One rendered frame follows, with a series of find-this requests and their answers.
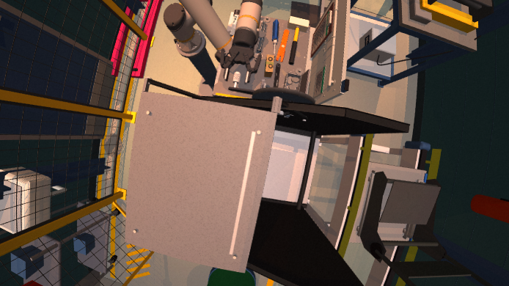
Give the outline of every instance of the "pink beam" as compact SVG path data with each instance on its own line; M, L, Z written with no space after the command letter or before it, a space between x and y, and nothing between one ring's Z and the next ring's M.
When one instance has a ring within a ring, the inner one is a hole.
M129 7L125 8L125 14L127 14L129 18L133 17L133 11L131 11ZM120 30L118 31L117 40L115 41L113 54L111 55L111 61L113 62L113 70L111 71L112 76L118 76L120 62L122 61L122 54L124 52L125 41L127 40L128 33L128 27L122 23L122 25L120 25Z
M133 73L134 78L143 78L145 74L145 67L147 66L148 52L150 50L150 43L154 35L155 23L161 10L163 0L153 0L152 7L145 22L144 32L147 34L147 39L140 42L138 52L136 53L136 60L134 61Z

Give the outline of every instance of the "yellow and black tool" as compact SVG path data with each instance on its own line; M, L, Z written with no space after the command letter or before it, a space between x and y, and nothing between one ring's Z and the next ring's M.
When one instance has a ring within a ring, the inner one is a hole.
M295 34L293 34L292 51L290 52L290 60L288 63L293 65L295 62L295 54L297 53L297 40L299 39L299 28L295 28Z
M283 59L285 58L285 51L286 51L286 42L288 41L288 35L290 34L290 31L287 29L283 32L283 38L281 39L281 45L279 46L279 50L277 51L276 60L279 60L280 62L283 62Z

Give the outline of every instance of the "green circular object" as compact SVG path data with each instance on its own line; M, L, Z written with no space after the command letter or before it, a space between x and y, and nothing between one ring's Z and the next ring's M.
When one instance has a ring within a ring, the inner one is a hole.
M211 271L207 286L256 286L253 275L248 271L238 273L217 268Z

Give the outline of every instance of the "orange tool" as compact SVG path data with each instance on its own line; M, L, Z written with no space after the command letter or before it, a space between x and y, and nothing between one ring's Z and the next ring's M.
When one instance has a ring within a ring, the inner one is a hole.
M288 41L288 35L290 34L290 31L286 29L283 32L283 38L281 39L281 45L279 46L279 50L277 51L276 60L280 59L280 62L283 62L283 59L285 58L285 50L286 50L286 42Z

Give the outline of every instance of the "blue frame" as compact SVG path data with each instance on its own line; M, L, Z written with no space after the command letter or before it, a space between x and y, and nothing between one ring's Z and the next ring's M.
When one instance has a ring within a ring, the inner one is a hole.
M355 3L357 3L357 0L352 0L351 7L353 7L355 5ZM399 81L400 79L414 75L415 73L422 72L424 70L427 70L430 67L440 65L443 62L449 61L451 59L455 59L459 56L463 56L464 54L469 53L467 50L464 50L462 48L456 47L449 43L442 42L442 41L437 40L433 37L427 36L425 34L420 34L418 32L415 32L415 31L412 31L410 29L400 26L399 13L397 12L397 11L399 11L398 0L392 0L392 10L396 11L396 12L393 13L394 19L391 22L391 26L389 28L387 28L385 31L383 31L375 39L373 39L369 45L366 45L360 51L356 52L353 56L351 56L350 59L348 59L347 64L346 64L346 68L348 71L355 72L352 70L352 67L351 67L353 64L355 64L360 59L367 56L371 51L375 50L381 44L385 43L388 39L390 39L391 37L394 37L397 33L400 33L400 32L426 41L426 45L415 49L408 55L408 57L416 56L417 54L421 54L421 53L426 53L426 55L434 54L433 50L443 51L444 48L446 48L448 51L453 50L453 52L443 54L440 56L436 56L432 59L412 60L411 63L413 65L415 65L414 67L411 67L408 70L405 70L405 71L398 73L396 75L394 75L394 73L392 73L392 76L390 78L382 78L380 75L376 75L373 73L366 73L366 72L362 73L365 76L377 78L379 87L384 87L384 86L391 84L395 81Z

